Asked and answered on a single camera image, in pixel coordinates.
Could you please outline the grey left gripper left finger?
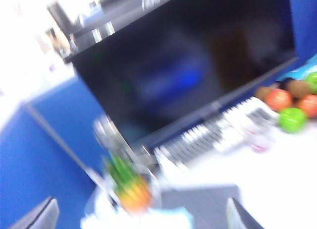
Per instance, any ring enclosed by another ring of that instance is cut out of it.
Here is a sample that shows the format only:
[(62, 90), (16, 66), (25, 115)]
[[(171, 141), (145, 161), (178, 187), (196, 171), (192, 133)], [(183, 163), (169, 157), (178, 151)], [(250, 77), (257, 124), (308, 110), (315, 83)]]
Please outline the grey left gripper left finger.
[(12, 224), (10, 229), (55, 229), (59, 217), (57, 199), (48, 197)]

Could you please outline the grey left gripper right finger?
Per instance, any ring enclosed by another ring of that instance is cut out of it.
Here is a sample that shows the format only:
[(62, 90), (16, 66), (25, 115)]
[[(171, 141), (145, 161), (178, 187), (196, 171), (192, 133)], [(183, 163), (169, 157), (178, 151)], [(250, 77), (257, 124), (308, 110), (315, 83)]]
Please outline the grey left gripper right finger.
[(229, 229), (264, 229), (234, 198), (228, 198), (226, 218)]

